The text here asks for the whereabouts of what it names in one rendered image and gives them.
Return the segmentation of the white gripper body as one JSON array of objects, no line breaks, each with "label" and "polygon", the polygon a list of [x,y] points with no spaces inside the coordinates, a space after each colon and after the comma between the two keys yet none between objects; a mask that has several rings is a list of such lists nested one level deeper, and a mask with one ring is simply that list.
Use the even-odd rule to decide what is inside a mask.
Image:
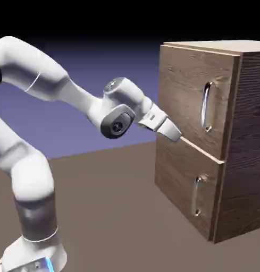
[{"label": "white gripper body", "polygon": [[157,132],[171,141],[178,141],[182,135],[181,131],[169,118],[165,119],[165,121],[158,128]]}]

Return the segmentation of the large wooden cabinet door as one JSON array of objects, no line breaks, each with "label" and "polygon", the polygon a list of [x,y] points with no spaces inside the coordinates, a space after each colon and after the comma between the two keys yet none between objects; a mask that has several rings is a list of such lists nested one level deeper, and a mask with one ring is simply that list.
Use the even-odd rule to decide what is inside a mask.
[{"label": "large wooden cabinet door", "polygon": [[[158,105],[181,130],[183,137],[218,160],[225,159],[231,101],[240,55],[161,45]],[[200,121],[204,86],[212,81],[206,132]]]}]

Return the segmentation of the small wooden cabinet door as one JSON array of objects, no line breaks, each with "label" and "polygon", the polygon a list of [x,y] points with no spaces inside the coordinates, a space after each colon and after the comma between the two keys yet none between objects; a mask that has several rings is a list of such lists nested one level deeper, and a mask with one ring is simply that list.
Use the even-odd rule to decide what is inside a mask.
[{"label": "small wooden cabinet door", "polygon": [[[157,136],[155,184],[208,241],[214,236],[215,204],[219,198],[223,165],[182,140],[172,142]],[[200,191],[201,214],[194,217],[191,213],[193,184],[195,177],[202,174],[208,176],[208,181]]]}]

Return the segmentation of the brown wooden cabinet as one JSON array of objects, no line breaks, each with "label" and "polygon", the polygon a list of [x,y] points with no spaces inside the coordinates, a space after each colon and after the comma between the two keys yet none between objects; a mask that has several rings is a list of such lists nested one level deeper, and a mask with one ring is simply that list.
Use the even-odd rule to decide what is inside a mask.
[{"label": "brown wooden cabinet", "polygon": [[240,55],[231,101],[225,159],[218,160],[185,137],[180,140],[223,163],[215,204],[213,240],[219,243],[260,228],[260,41],[165,42],[193,49]]}]

